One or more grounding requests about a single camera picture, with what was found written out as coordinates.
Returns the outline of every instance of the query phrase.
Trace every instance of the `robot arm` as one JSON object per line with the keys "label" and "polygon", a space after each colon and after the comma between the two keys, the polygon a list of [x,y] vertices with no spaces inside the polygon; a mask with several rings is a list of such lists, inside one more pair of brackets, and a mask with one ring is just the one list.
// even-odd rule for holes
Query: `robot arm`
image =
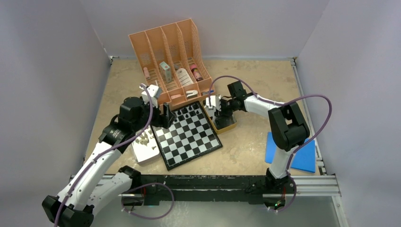
{"label": "robot arm", "polygon": [[298,104],[285,104],[254,96],[253,93],[247,94],[239,81],[229,84],[228,90],[231,95],[229,100],[221,96],[211,96],[210,101],[206,98],[205,109],[213,117],[215,126],[221,129],[234,123],[232,116],[237,110],[268,118],[277,150],[267,175],[272,180],[284,179],[288,175],[287,168],[291,166],[293,151],[310,135]]}
{"label": "robot arm", "polygon": [[[62,213],[58,225],[60,227],[89,226],[94,216],[111,199],[129,190],[133,183],[137,185],[140,173],[125,166],[120,169],[120,173],[116,174],[109,183],[94,191],[108,168],[124,153],[129,143],[110,152],[104,154],[103,152],[134,137],[135,133],[146,125],[150,108],[153,108],[150,125],[168,128],[173,123],[175,115],[170,112],[169,106],[167,104],[163,105],[163,114],[158,108],[157,98],[161,93],[160,88],[150,85],[147,90],[153,106],[149,106],[149,97],[145,91],[142,92],[141,98],[126,98],[120,106],[120,113],[114,116],[110,124],[103,129],[103,133],[99,137],[99,142],[96,144],[91,156],[75,177],[57,196],[47,196],[44,199],[42,206],[51,222],[55,221],[57,211],[64,198],[69,196],[61,210]],[[68,195],[76,181],[78,181],[78,184]]]}

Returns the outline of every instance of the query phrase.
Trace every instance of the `gray wall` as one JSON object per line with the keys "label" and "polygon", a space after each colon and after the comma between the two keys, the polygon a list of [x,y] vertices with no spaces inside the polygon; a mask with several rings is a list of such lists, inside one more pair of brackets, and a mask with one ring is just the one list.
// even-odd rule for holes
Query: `gray wall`
{"label": "gray wall", "polygon": [[128,35],[192,18],[204,57],[298,56],[329,0],[81,0],[109,55],[134,56]]}
{"label": "gray wall", "polygon": [[109,61],[79,0],[0,1],[0,220],[41,207],[82,164]]}
{"label": "gray wall", "polygon": [[[297,60],[307,94],[333,115],[318,137],[352,227],[400,226],[401,2],[330,0]],[[307,101],[315,127],[324,101]]]}

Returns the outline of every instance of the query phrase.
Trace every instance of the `small box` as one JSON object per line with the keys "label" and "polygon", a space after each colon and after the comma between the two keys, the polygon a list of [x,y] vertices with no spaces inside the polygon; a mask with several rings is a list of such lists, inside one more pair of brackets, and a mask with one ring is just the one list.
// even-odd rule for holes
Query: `small box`
{"label": "small box", "polygon": [[148,164],[151,160],[160,156],[160,150],[150,126],[131,143],[131,146],[135,160],[139,165]]}
{"label": "small box", "polygon": [[170,83],[171,81],[173,81],[173,76],[171,75],[171,69],[167,63],[162,61],[159,64],[159,69],[160,69],[160,73],[165,77],[166,83]]}
{"label": "small box", "polygon": [[177,70],[176,73],[177,73],[178,81],[181,83],[181,86],[184,87],[184,86],[193,84],[193,81],[189,77],[187,70],[180,68]]}

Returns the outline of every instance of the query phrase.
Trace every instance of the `black and white checkered board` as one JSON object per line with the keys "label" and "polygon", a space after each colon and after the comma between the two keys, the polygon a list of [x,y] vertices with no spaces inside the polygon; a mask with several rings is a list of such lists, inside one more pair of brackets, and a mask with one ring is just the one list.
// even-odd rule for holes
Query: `black and white checkered board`
{"label": "black and white checkered board", "polygon": [[177,119],[170,128],[153,128],[167,170],[223,147],[200,102],[173,112]]}

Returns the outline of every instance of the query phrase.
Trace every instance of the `blue foam pad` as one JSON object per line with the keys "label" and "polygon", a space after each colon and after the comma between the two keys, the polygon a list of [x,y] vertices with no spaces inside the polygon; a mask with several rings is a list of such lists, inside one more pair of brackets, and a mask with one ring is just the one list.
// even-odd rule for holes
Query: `blue foam pad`
{"label": "blue foam pad", "polygon": [[[271,132],[267,133],[266,143],[266,158],[265,162],[272,163],[274,154],[276,153],[276,144],[274,143]],[[315,158],[315,142],[314,140],[306,144],[295,155],[291,168],[314,173],[316,171],[316,158]]]}

